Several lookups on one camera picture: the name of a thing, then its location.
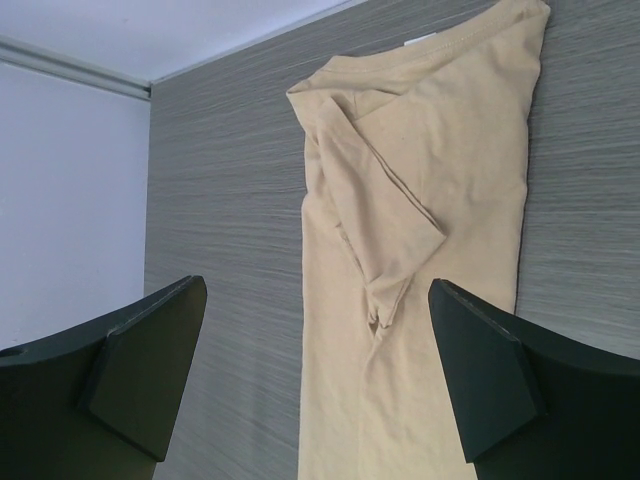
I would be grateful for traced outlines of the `beige t shirt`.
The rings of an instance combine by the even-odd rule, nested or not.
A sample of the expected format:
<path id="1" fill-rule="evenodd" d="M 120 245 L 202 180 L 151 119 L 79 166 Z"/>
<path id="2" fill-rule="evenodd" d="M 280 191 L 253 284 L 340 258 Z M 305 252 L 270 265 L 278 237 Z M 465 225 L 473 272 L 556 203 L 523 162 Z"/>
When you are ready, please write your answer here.
<path id="1" fill-rule="evenodd" d="M 528 117 L 549 6 L 336 56 L 287 96 L 305 133 L 302 479 L 472 479 L 432 328 L 437 278 L 516 302 Z"/>

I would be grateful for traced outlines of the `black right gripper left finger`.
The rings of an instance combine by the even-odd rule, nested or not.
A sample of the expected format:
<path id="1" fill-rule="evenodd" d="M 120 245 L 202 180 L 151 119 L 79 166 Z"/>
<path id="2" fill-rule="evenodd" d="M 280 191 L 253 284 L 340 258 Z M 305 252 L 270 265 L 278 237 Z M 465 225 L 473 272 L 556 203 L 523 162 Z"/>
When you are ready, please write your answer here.
<path id="1" fill-rule="evenodd" d="M 1 352 L 4 479 L 150 479 L 166 459 L 207 302 L 187 276 Z"/>

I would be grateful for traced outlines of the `left aluminium frame post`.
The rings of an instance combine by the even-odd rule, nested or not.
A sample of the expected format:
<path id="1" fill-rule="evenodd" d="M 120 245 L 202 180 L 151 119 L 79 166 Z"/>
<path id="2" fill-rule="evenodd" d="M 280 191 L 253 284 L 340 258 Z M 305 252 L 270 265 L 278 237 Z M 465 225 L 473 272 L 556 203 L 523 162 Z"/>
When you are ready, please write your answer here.
<path id="1" fill-rule="evenodd" d="M 1 63 L 117 95 L 149 101 L 152 84 L 52 50 L 1 36 Z"/>

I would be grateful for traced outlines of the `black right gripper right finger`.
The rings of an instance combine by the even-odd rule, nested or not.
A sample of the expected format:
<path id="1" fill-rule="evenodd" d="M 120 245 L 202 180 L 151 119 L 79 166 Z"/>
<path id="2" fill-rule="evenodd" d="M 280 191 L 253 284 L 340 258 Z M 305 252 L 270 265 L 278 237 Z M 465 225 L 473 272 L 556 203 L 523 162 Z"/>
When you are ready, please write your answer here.
<path id="1" fill-rule="evenodd" d="M 465 460 L 480 479 L 636 479 L 639 362 L 436 279 L 429 307 Z"/>

